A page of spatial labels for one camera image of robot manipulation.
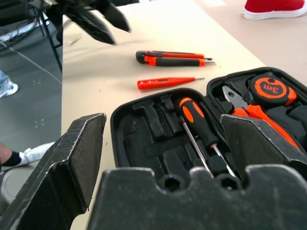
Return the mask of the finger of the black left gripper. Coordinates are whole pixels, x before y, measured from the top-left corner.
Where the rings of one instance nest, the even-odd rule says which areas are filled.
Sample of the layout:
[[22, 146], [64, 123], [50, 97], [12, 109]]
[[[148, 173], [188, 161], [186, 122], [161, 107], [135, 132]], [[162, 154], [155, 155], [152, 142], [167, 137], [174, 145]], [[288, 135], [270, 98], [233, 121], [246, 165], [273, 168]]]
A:
[[130, 25], [124, 14], [109, 0], [98, 0], [97, 10], [116, 28], [130, 32]]
[[80, 4], [65, 5], [64, 14], [81, 27], [93, 39], [115, 45], [116, 41], [108, 27], [93, 13], [85, 10]]

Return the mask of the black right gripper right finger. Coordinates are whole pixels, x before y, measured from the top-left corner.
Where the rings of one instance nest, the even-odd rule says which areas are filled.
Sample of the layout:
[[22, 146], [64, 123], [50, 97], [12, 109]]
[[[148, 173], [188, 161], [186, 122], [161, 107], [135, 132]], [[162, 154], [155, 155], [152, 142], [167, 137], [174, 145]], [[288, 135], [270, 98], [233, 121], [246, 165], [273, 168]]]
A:
[[307, 178], [307, 154], [283, 138], [266, 121], [236, 115], [221, 115], [232, 159], [241, 177], [252, 165], [289, 166]]

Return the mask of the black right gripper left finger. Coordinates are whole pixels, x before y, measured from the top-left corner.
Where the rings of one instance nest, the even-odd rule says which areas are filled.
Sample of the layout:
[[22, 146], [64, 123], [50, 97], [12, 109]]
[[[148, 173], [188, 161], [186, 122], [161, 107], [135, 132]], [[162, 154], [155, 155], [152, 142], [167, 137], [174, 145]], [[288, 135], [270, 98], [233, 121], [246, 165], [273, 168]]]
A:
[[88, 209], [96, 184], [106, 115], [72, 122], [47, 150], [0, 221], [2, 230], [68, 230]]

